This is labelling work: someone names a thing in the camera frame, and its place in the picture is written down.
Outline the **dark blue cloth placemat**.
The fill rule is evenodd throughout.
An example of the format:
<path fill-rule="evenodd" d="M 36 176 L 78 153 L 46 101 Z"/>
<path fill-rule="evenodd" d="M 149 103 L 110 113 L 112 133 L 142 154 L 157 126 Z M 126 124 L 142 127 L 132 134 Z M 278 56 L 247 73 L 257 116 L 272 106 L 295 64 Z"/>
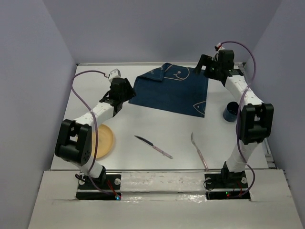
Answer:
<path fill-rule="evenodd" d="M 136 77 L 133 88 L 136 96 L 130 104 L 205 117 L 208 78 L 191 67 L 164 63 Z"/>

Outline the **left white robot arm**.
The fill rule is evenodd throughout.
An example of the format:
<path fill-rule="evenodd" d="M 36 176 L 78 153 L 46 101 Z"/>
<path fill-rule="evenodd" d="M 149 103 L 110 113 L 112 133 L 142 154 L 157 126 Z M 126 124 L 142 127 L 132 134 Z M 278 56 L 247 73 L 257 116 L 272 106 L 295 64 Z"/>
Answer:
<path fill-rule="evenodd" d="M 107 178 L 105 167 L 96 162 L 97 152 L 92 155 L 92 133 L 98 143 L 98 127 L 115 117 L 123 103 L 135 96 L 128 79 L 113 78 L 110 90 L 93 109 L 75 120 L 65 119 L 61 123 L 55 155 L 77 166 L 94 188 L 103 187 Z"/>

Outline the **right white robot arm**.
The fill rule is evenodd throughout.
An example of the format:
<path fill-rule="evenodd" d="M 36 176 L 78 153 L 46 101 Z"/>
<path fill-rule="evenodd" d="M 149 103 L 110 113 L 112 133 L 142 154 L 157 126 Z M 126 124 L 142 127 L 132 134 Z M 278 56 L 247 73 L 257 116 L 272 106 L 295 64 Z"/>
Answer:
<path fill-rule="evenodd" d="M 243 73 L 234 68 L 232 50 L 219 49 L 214 57 L 201 55 L 194 73 L 203 73 L 208 79 L 220 81 L 239 104 L 236 146 L 225 161 L 221 173 L 213 174 L 209 178 L 210 184 L 230 187 L 242 181 L 251 154 L 265 138 L 269 137 L 274 107 L 259 99 L 250 89 Z"/>

